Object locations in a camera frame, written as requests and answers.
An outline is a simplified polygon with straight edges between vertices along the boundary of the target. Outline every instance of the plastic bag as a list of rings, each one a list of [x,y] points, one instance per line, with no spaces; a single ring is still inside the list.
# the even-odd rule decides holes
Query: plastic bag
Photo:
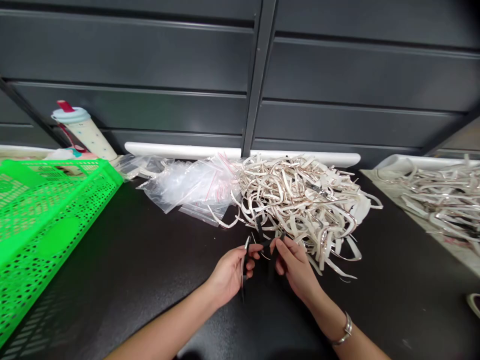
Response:
[[[220,208],[210,207],[215,216],[222,220],[225,213],[227,212],[228,206]],[[214,219],[212,213],[205,204],[183,204],[182,207],[178,210],[181,213],[187,214],[193,218],[199,219],[204,223],[210,224],[214,227],[218,227],[219,223]]]
[[[152,179],[172,162],[173,160],[158,155],[135,156],[128,154],[118,161],[115,169],[120,173],[123,180],[128,182],[136,177]]]
[[[155,178],[138,186],[165,214],[183,204],[228,207],[240,197],[237,168],[217,154],[194,163],[173,161]]]

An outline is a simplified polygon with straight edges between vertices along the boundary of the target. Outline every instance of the hand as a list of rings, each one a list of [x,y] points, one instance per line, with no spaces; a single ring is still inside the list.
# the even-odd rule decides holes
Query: hand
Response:
[[[255,262],[252,258],[260,259],[259,251],[263,248],[260,244],[251,244],[248,248],[250,254],[250,259],[246,264],[246,277],[248,279],[254,274]],[[244,246],[239,246],[227,252],[218,261],[205,283],[219,308],[228,303],[240,290],[240,265],[246,253],[247,250]]]
[[[281,276],[286,275],[293,292],[310,308],[322,288],[310,266],[305,249],[289,237],[285,237],[284,241],[273,239],[270,243],[271,253],[274,247],[280,254],[275,264],[276,272]]]

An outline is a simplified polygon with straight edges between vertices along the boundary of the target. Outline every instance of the pile of white strips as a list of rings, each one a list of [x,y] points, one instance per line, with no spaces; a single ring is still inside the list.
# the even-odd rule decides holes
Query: pile of white strips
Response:
[[[263,231],[273,231],[275,237],[285,231],[303,245],[320,275],[327,264],[340,276],[356,279],[343,272],[330,257],[360,260],[362,254],[352,233],[370,209],[383,206],[350,179],[353,173],[301,156],[261,160],[255,155],[236,166],[242,200],[231,194],[238,205],[238,215],[231,224],[216,218],[222,227],[231,228],[240,221],[257,228],[256,219],[260,217]],[[353,253],[352,258],[341,255],[342,247],[347,246]]]
[[[400,196],[404,209],[429,221],[436,233],[469,241],[480,256],[480,165],[465,156],[464,163],[437,171],[411,166],[409,175],[394,180],[377,176],[408,190]]]

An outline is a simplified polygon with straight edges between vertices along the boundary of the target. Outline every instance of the black work table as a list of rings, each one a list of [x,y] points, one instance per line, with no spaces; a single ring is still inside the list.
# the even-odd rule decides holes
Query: black work table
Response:
[[[332,260],[319,281],[392,359],[480,359],[480,319],[465,295],[480,279],[397,208],[383,202],[355,231],[363,259]],[[228,209],[224,221],[234,219]],[[135,184],[122,185],[0,351],[0,359],[101,359],[205,281],[218,259],[251,229],[168,215]],[[240,296],[221,308],[180,359],[335,359],[284,279],[267,285],[260,260]]]

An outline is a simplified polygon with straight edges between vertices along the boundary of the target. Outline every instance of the forearm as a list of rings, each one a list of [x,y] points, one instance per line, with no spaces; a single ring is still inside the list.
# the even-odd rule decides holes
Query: forearm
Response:
[[[212,292],[203,284],[139,330],[107,360],[171,360],[217,309]]]
[[[345,313],[318,287],[311,301],[306,303],[323,334],[331,341],[345,335]],[[339,346],[334,346],[340,360],[387,360],[389,357],[378,348],[358,327],[353,325],[351,336]]]

